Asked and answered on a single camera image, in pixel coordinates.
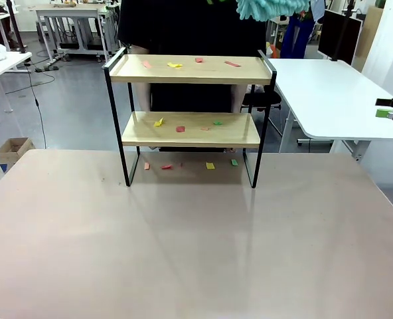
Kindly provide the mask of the teal microfiber duster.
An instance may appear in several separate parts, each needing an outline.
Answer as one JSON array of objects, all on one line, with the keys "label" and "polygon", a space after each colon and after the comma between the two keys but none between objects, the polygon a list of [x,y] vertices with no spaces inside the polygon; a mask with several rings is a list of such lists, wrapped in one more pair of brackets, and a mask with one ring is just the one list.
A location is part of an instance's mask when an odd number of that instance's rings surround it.
[{"label": "teal microfiber duster", "polygon": [[266,22],[279,16],[292,16],[294,13],[307,11],[310,0],[236,0],[240,19],[253,18]]}]

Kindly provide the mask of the person's left forearm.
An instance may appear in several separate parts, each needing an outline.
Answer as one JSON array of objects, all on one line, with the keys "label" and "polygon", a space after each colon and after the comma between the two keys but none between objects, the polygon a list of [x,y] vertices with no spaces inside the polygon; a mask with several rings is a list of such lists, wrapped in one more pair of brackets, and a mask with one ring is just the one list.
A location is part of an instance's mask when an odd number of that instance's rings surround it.
[{"label": "person's left forearm", "polygon": [[231,102],[232,112],[240,113],[242,102],[246,94],[246,85],[232,85],[231,86]]}]

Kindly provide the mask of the large white curved desk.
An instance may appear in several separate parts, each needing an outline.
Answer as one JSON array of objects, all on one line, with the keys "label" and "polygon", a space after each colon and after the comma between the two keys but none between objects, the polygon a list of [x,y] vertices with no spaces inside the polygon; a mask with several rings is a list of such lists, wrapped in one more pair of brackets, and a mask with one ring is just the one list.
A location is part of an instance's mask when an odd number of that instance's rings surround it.
[{"label": "large white curved desk", "polygon": [[289,107],[279,152],[288,151],[290,133],[298,122],[313,140],[331,140],[361,161],[370,143],[393,141],[393,123],[376,117],[376,100],[391,95],[343,61],[283,59],[270,61],[277,71],[276,87]]}]

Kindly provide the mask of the brown cardboard panel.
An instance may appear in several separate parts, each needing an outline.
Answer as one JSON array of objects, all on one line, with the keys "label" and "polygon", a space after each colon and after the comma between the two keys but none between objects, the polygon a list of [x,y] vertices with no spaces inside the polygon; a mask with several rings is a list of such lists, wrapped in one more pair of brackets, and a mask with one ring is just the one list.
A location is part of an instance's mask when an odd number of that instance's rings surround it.
[{"label": "brown cardboard panel", "polygon": [[353,68],[359,72],[362,72],[367,60],[373,40],[378,30],[382,12],[383,9],[375,6],[370,6],[368,8],[352,63]]}]

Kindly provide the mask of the black clamp pole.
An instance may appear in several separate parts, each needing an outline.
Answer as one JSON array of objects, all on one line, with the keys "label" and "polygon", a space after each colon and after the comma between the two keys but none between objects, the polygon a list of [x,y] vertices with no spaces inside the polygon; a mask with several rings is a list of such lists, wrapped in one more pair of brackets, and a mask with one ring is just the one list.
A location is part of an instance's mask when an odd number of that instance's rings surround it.
[{"label": "black clamp pole", "polygon": [[331,60],[334,62],[338,61],[339,51],[341,49],[342,41],[343,41],[343,38],[345,35],[345,31],[347,29],[349,19],[350,19],[351,15],[353,14],[353,9],[354,9],[354,0],[348,0],[347,10],[345,11],[345,19],[343,21],[343,27],[342,27],[341,33],[339,35],[339,39],[337,41],[335,52],[331,58]]}]

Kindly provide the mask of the black computer monitor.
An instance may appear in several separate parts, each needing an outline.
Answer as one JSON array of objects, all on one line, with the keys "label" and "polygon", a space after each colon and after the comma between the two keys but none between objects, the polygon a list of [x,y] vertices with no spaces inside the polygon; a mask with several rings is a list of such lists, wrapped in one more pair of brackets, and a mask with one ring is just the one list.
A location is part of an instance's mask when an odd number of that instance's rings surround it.
[{"label": "black computer monitor", "polygon": [[[326,10],[323,18],[318,51],[333,58],[346,17],[334,11]],[[337,60],[342,60],[349,65],[352,64],[361,29],[362,21],[350,17],[339,47]]]}]

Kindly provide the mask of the person in blue trousers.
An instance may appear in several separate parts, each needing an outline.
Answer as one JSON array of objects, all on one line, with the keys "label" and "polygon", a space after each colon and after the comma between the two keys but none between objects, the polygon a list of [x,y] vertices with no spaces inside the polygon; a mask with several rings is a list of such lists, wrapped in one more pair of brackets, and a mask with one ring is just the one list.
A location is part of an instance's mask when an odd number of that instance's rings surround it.
[{"label": "person in blue trousers", "polygon": [[294,13],[283,37],[280,58],[303,59],[314,26],[311,13],[304,17]]}]

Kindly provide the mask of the black office chair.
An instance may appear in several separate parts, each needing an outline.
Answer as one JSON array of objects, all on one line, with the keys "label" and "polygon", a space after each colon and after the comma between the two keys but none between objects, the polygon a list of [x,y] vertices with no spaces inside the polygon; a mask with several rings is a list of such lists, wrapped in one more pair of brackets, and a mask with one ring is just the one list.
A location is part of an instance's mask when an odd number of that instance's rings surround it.
[{"label": "black office chair", "polygon": [[262,112],[268,106],[268,102],[270,102],[271,108],[281,109],[281,97],[276,91],[271,94],[268,92],[246,93],[242,105],[252,105],[257,111]]}]

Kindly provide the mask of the person in black shirt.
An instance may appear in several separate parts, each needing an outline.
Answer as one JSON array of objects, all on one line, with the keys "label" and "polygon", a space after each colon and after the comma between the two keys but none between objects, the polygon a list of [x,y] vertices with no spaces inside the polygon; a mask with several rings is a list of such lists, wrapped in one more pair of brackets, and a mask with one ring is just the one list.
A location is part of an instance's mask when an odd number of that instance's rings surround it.
[{"label": "person in black shirt", "polygon": [[[118,33],[132,54],[257,56],[266,27],[241,20],[236,0],[121,0]],[[226,84],[135,83],[142,111],[232,112]]]}]

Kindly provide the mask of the grey metal workbench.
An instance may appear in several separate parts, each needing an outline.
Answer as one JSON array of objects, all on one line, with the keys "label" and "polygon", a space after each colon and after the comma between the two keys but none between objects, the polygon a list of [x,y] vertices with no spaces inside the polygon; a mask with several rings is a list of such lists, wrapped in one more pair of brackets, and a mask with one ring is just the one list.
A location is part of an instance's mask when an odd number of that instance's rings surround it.
[{"label": "grey metal workbench", "polygon": [[51,2],[30,8],[37,15],[38,30],[49,57],[49,63],[69,54],[94,55],[108,60],[118,49],[114,12],[105,4]]}]

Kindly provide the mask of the open cardboard box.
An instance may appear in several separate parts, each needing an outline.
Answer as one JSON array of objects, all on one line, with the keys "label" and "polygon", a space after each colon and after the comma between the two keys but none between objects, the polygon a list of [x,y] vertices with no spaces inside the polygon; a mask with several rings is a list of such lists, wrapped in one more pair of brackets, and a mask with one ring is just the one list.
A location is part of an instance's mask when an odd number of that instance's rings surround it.
[{"label": "open cardboard box", "polygon": [[24,154],[35,149],[30,138],[9,138],[0,147],[0,166],[7,173]]}]

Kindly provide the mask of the black tripod pole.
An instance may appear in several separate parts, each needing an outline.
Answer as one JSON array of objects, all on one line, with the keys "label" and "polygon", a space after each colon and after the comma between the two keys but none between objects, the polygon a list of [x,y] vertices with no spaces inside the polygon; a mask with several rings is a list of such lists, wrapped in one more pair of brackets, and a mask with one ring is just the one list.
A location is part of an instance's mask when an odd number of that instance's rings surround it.
[{"label": "black tripod pole", "polygon": [[14,33],[15,33],[15,37],[16,37],[16,40],[17,40],[18,45],[19,45],[19,52],[21,54],[25,54],[26,50],[25,50],[25,47],[23,45],[22,38],[21,38],[21,35],[20,35],[20,32],[19,32],[19,28],[18,28],[18,25],[17,25],[17,20],[16,20],[16,17],[15,17],[16,11],[13,8],[13,3],[12,3],[11,0],[6,0],[6,4],[7,4],[8,10],[9,10],[9,15],[10,15],[11,24],[12,24],[12,27],[13,27],[13,30],[14,30]]}]

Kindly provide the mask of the two-tier wooden black-frame shelf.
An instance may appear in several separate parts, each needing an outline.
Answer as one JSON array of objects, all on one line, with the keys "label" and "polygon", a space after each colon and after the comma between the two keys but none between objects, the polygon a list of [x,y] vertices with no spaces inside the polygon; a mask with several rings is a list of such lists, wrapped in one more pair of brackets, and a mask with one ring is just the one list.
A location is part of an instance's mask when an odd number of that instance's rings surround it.
[{"label": "two-tier wooden black-frame shelf", "polygon": [[[197,63],[196,58],[203,58]],[[229,66],[224,61],[241,65]],[[148,61],[151,68],[145,68]],[[182,64],[171,68],[168,62]],[[231,84],[255,87],[265,86],[271,94],[275,89],[277,71],[263,52],[251,56],[192,56],[161,54],[129,54],[120,49],[104,66],[104,77],[108,89],[110,107],[116,132],[119,156],[125,179],[130,186],[135,175],[138,159],[128,167],[124,149],[134,147],[161,148],[219,148],[241,149],[251,187],[256,187],[262,162],[269,110],[264,112],[262,131],[257,131],[252,119],[252,107],[246,113],[218,112],[143,112],[135,110],[132,85],[150,84]],[[116,100],[112,84],[125,83],[129,96],[131,116],[124,129],[120,128]],[[154,123],[164,118],[163,124]],[[213,122],[221,121],[215,126]],[[184,126],[184,132],[176,132],[177,126]]]}]

